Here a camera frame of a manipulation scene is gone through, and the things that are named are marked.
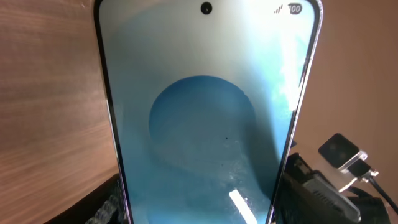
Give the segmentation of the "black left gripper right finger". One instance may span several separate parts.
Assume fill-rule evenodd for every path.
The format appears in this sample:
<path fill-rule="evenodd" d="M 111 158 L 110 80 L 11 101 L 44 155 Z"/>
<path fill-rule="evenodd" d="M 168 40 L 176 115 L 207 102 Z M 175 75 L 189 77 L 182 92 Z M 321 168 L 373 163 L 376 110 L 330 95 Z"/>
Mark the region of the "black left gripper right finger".
<path fill-rule="evenodd" d="M 287 158 L 274 204 L 276 224 L 357 224 L 359 209 L 299 153 Z"/>

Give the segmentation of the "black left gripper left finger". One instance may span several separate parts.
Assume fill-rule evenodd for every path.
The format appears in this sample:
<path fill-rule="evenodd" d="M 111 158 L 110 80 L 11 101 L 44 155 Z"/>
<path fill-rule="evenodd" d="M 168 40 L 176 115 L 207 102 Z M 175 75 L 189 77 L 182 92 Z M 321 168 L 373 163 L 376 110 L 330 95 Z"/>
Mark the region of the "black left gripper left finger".
<path fill-rule="evenodd" d="M 124 224 L 124 197 L 119 174 L 45 224 Z"/>

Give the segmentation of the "smartphone with blue screen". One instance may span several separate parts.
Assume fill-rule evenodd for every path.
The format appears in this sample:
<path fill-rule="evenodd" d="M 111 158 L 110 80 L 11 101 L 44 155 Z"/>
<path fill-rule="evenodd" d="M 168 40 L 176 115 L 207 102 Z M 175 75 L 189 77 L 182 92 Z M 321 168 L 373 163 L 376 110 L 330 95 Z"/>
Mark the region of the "smartphone with blue screen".
<path fill-rule="evenodd" d="M 323 19 L 317 0 L 93 6 L 129 223 L 269 223 Z"/>

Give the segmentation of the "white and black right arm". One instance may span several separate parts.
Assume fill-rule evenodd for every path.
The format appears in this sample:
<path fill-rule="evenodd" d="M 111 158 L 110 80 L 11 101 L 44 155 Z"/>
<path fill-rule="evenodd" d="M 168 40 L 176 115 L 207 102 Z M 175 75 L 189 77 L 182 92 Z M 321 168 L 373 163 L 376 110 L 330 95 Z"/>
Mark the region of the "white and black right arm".
<path fill-rule="evenodd" d="M 355 194 L 348 197 L 359 209 L 361 221 L 359 224 L 391 224 L 386 207 L 379 197 L 373 197 L 369 193 L 357 187 L 349 187 L 347 191 Z"/>

